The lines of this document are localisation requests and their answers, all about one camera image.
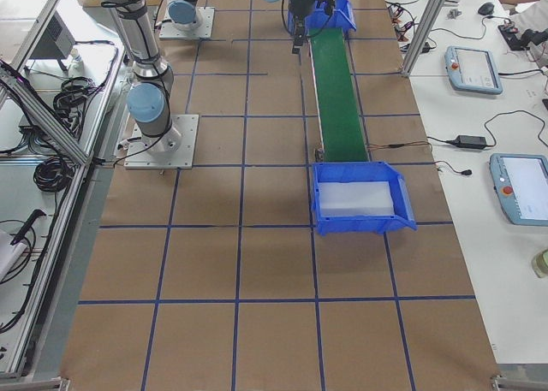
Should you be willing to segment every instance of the conveyor belt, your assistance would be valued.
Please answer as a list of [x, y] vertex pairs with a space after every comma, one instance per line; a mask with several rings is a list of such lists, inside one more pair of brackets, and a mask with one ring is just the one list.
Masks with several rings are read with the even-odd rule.
[[368, 160], [342, 29], [325, 29], [311, 38], [311, 50], [324, 161]]

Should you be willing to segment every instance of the blue storage bin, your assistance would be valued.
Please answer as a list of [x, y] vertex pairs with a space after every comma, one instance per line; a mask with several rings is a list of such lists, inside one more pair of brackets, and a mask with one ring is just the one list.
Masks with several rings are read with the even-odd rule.
[[[319, 8], [315, 9], [311, 15], [305, 19], [307, 30], [312, 28], [320, 29], [328, 19], [328, 15], [324, 13], [325, 3], [322, 3]], [[293, 18], [289, 16], [289, 26], [293, 26]], [[335, 9], [333, 10], [333, 16], [325, 26], [327, 27], [340, 27], [344, 32], [344, 35], [348, 37], [348, 30], [352, 29], [356, 31], [356, 21], [354, 18], [354, 12], [352, 9], [352, 3], [349, 0], [335, 0]]]
[[[417, 229], [413, 209], [403, 176], [384, 162], [358, 163], [314, 163], [314, 201], [318, 232], [343, 233], [348, 231], [373, 231], [382, 234], [403, 227]], [[394, 215], [390, 216], [323, 216], [319, 204], [320, 183], [350, 183], [387, 181], [394, 206]]]

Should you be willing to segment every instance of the robotic arm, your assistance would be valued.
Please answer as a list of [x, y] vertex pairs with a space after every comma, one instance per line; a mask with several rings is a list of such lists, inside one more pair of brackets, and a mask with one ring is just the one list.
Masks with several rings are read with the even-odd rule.
[[328, 22], [333, 15], [335, 0], [289, 0], [289, 12], [293, 20], [291, 35], [293, 36], [292, 52], [294, 54], [299, 53], [299, 49], [307, 40], [305, 19], [314, 11], [314, 4], [317, 4], [317, 7], [319, 7], [321, 3], [326, 3], [324, 10], [325, 14], [329, 16]]
[[[173, 13], [174, 22], [197, 21], [197, 0], [177, 0]], [[170, 91], [173, 86], [173, 71], [162, 58], [147, 15], [145, 0], [104, 0], [116, 23], [120, 39], [126, 52], [134, 61], [137, 84], [128, 94], [128, 109], [141, 131], [143, 151], [150, 156], [161, 156], [166, 161], [166, 152], [176, 153], [182, 143], [182, 130], [173, 123], [170, 113]], [[171, 163], [165, 167], [174, 168]]]

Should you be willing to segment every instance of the white bottle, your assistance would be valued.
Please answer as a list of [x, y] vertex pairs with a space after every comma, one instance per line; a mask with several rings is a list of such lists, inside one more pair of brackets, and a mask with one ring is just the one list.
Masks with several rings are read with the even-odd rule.
[[82, 56], [80, 56], [78, 49], [73, 47], [70, 51], [70, 55], [72, 56], [72, 62], [70, 63], [70, 67], [74, 70], [81, 72], [84, 62], [82, 61]]

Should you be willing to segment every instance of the floor grid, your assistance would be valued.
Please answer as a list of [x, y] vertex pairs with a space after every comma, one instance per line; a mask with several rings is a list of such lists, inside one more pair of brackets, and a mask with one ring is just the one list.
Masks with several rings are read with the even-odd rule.
[[[384, 0], [350, 1], [366, 142], [426, 140]], [[205, 5], [213, 40], [161, 42], [172, 112], [200, 113], [196, 164], [116, 169], [62, 375], [77, 391], [489, 390], [497, 366], [429, 148], [370, 151], [406, 177], [417, 232], [319, 236], [307, 48], [290, 54], [279, 6]], [[389, 49], [369, 62], [375, 44]]]

